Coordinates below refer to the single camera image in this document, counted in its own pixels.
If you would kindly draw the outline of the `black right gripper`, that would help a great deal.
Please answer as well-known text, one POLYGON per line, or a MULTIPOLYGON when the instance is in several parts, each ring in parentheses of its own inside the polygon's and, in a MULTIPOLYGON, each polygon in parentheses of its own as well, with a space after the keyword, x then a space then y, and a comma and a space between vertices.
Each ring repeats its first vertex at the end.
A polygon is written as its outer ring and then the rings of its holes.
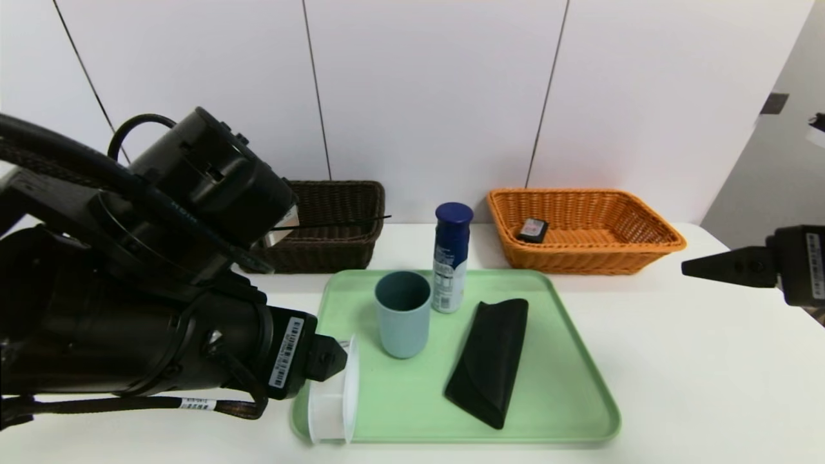
POLYGON ((776 229, 766 246, 732 249, 681 264, 684 276, 740 287, 774 288, 780 278, 786 303, 824 306, 824 226, 776 229))

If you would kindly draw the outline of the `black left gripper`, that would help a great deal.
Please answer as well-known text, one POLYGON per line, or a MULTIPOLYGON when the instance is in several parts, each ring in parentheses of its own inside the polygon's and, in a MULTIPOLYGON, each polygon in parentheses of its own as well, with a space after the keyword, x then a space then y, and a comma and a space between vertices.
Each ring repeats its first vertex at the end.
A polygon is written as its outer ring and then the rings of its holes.
POLYGON ((347 349, 330 336, 315 334, 315 315, 256 304, 251 372, 272 400, 295 397, 306 379, 324 382, 347 366, 347 349))

